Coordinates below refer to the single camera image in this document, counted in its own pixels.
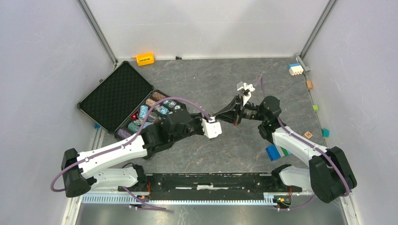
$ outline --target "green block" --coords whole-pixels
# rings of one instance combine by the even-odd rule
[[[329,137],[329,130],[326,128],[322,128],[322,136],[323,137]]]

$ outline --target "wire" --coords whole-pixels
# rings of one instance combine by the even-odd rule
[[[94,154],[94,155],[92,155],[92,156],[89,156],[89,157],[87,157],[87,158],[84,158],[84,159],[82,159],[82,160],[80,160],[80,161],[77,161],[77,162],[72,163],[71,165],[67,166],[67,167],[64,168],[61,172],[59,172],[59,174],[57,174],[57,175],[55,176],[55,178],[54,178],[53,181],[51,182],[50,189],[51,189],[52,191],[54,191],[54,192],[62,192],[62,191],[65,191],[64,188],[63,188],[63,189],[55,189],[55,188],[54,188],[54,185],[55,185],[55,182],[56,182],[66,171],[68,171],[68,170],[70,170],[71,168],[73,168],[73,167],[75,167],[75,166],[77,166],[77,165],[79,165],[79,164],[85,162],[86,160],[91,160],[91,159],[93,159],[93,158],[95,158],[95,157],[97,157],[97,156],[101,156],[101,155],[107,154],[107,153],[109,153],[109,152],[112,152],[112,151],[115,151],[115,150],[120,149],[122,146],[123,146],[123,147],[126,147],[127,145],[131,144],[131,143],[139,136],[139,134],[141,133],[142,129],[144,128],[144,124],[145,124],[146,120],[148,119],[149,114],[151,114],[152,110],[154,110],[155,107],[156,107],[157,105],[160,105],[162,102],[164,102],[164,101],[166,101],[166,100],[177,100],[177,101],[183,101],[183,102],[189,103],[189,104],[193,105],[194,107],[196,107],[197,109],[199,109],[199,111],[202,112],[203,115],[204,115],[209,121],[210,121],[210,120],[213,120],[213,119],[210,118],[210,116],[207,114],[207,112],[206,112],[205,110],[203,110],[199,105],[197,105],[197,104],[194,103],[194,102],[191,102],[191,101],[188,100],[188,99],[185,99],[185,98],[182,98],[182,97],[166,97],[166,98],[164,98],[164,99],[161,99],[161,100],[157,101],[157,102],[148,110],[148,112],[146,113],[146,116],[145,116],[144,119],[143,119],[143,122],[142,122],[141,126],[140,126],[139,129],[138,129],[138,132],[133,136],[133,138],[132,138],[131,140],[127,141],[125,144],[122,144],[121,146],[116,146],[116,147],[111,148],[111,149],[108,149],[108,150],[106,150],[106,151],[96,153],[96,154]]]
[[[292,193],[293,193],[293,189],[291,188],[291,186],[289,186],[289,194],[287,195],[287,197],[289,198]]]
[[[290,196],[290,197],[288,197],[288,199],[290,198],[290,204],[286,204],[285,202],[280,202],[280,203],[282,203],[283,205],[285,205],[285,206],[287,206],[287,207],[291,207],[291,205],[293,204],[293,197],[292,196]]]
[[[302,205],[299,205],[299,206],[295,206],[295,207],[291,207],[291,208],[288,208],[288,209],[277,209],[278,211],[290,211],[290,210],[298,210],[298,209],[300,209],[300,208],[303,208],[303,207],[306,207],[306,206],[308,206],[313,200],[315,199],[315,195],[313,195],[312,197],[311,197],[311,199],[308,201],[308,202],[306,202],[306,203],[304,203],[304,204],[302,204]]]
[[[125,168],[127,165],[131,164],[131,166],[133,166],[134,164],[132,162],[127,163],[126,165],[122,166],[122,169]]]
[[[264,97],[266,97],[267,95],[265,94],[265,89],[264,89],[264,84],[262,82],[262,77],[263,77],[263,74],[260,75],[259,79],[257,80],[257,82],[254,84],[253,87],[256,87],[259,84],[259,82],[261,82],[261,90],[262,90],[262,93],[264,94]]]
[[[281,125],[282,129],[284,131],[286,131],[286,133],[288,133],[289,135],[293,136],[294,138],[296,138],[297,140],[301,141],[302,143],[306,144],[308,147],[315,149],[317,152],[321,153],[325,159],[330,163],[330,165],[333,167],[333,169],[336,171],[338,177],[341,179],[344,187],[345,187],[345,194],[342,195],[343,197],[347,197],[348,195],[350,195],[350,188],[348,187],[347,181],[345,181],[342,173],[339,171],[339,169],[337,168],[336,164],[329,158],[328,155],[326,155],[325,152],[323,152],[322,150],[320,150],[318,147],[315,147],[313,144],[309,143],[306,140],[303,140],[302,138],[300,138],[298,135],[291,133],[282,123],[281,118],[278,117],[278,122],[279,125]]]
[[[125,187],[125,186],[121,186],[121,187],[122,187],[125,191],[127,191],[127,193],[129,193],[136,201],[138,201],[138,202],[142,203],[143,205],[149,207],[149,208],[136,208],[136,209],[138,209],[138,210],[166,210],[166,208],[157,207],[157,206],[154,206],[154,205],[150,205],[150,204],[148,204],[148,203],[145,203],[144,201],[142,201],[141,199],[139,199],[138,197],[136,197],[135,195],[133,195],[133,193],[131,193],[131,192],[127,189],[127,187]]]

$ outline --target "white wall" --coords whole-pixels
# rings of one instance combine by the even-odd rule
[[[60,224],[50,182],[65,150],[89,148],[76,103],[112,63],[75,0],[2,1],[0,21],[0,224]]]
[[[327,0],[87,0],[116,57],[293,56]]]
[[[338,1],[305,63],[328,142],[358,180],[363,224],[398,220],[397,1]]]

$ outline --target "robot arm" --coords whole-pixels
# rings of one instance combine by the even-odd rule
[[[184,109],[170,113],[165,121],[144,128],[139,136],[129,143],[135,135],[109,146],[86,152],[75,149],[65,151],[61,168],[84,160],[63,174],[66,197],[82,195],[92,188],[117,188],[118,186],[143,187],[146,176],[142,166],[116,169],[109,168],[134,158],[150,158],[154,153],[169,149],[179,140],[192,135],[205,135],[215,138],[222,133],[220,123],[214,117],[211,121],[202,118],[200,113],[189,114]],[[93,155],[117,150],[90,159]]]
[[[287,149],[309,167],[309,169],[301,169],[284,165],[275,169],[279,173],[280,181],[287,186],[293,185],[312,190],[325,203],[345,194],[346,188],[343,182],[331,168],[328,160],[319,152],[321,151],[337,166],[349,189],[356,187],[356,179],[343,151],[338,147],[328,149],[310,140],[302,139],[278,118],[282,111],[279,102],[276,97],[267,96],[260,105],[254,105],[245,103],[244,97],[237,95],[227,107],[216,113],[215,117],[235,126],[242,119],[262,121],[258,129],[263,139]]]

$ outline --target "enclosure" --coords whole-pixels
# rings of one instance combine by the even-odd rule
[[[359,0],[3,1],[1,224],[394,224],[397,6]],[[154,63],[139,67],[135,56],[146,52]],[[288,66],[299,60],[304,74],[290,75]],[[255,84],[262,77],[265,94],[280,100],[283,122],[297,134],[311,133],[314,143],[341,148],[358,186],[348,197],[329,204],[315,199],[288,212],[247,204],[139,211],[51,192],[64,151],[118,141],[77,103],[124,61],[156,90],[208,113],[230,103],[240,81]],[[257,86],[250,102],[263,98]],[[307,168],[293,154],[271,160],[266,149],[272,144],[258,125],[222,122],[222,134],[211,141],[194,135],[114,168],[128,162],[147,174]],[[62,181],[55,186],[62,188]],[[304,204],[311,194],[293,195],[292,204]]]

